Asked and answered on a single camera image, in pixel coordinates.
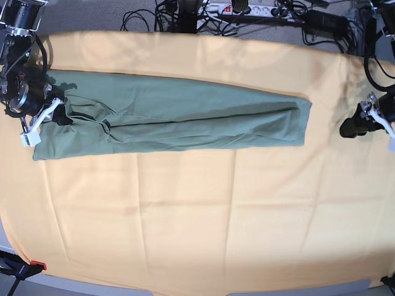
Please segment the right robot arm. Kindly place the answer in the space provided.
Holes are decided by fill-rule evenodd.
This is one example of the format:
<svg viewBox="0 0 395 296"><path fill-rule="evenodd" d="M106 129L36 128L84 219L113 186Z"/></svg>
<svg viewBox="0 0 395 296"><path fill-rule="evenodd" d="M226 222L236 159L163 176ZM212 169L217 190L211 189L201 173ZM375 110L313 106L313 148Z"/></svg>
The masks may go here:
<svg viewBox="0 0 395 296"><path fill-rule="evenodd" d="M36 34L47 1L6 1L1 7L1 104L5 114L25 123L45 111L44 122L71 125L66 116L67 99L48 82L48 55Z"/></svg>

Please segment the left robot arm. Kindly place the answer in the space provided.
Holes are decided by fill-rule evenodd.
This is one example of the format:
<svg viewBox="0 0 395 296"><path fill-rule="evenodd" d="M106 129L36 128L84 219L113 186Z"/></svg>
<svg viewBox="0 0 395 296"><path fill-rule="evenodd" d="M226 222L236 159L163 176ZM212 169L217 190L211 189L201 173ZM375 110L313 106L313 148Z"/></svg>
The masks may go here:
<svg viewBox="0 0 395 296"><path fill-rule="evenodd" d="M365 76L375 91L357 104L354 114L345 119L339 128L342 138L356 138L383 130L394 139L394 73L382 63L394 62L394 1L368 1L368 12L361 18L363 68ZM392 82L381 84L373 76L376 67Z"/></svg>

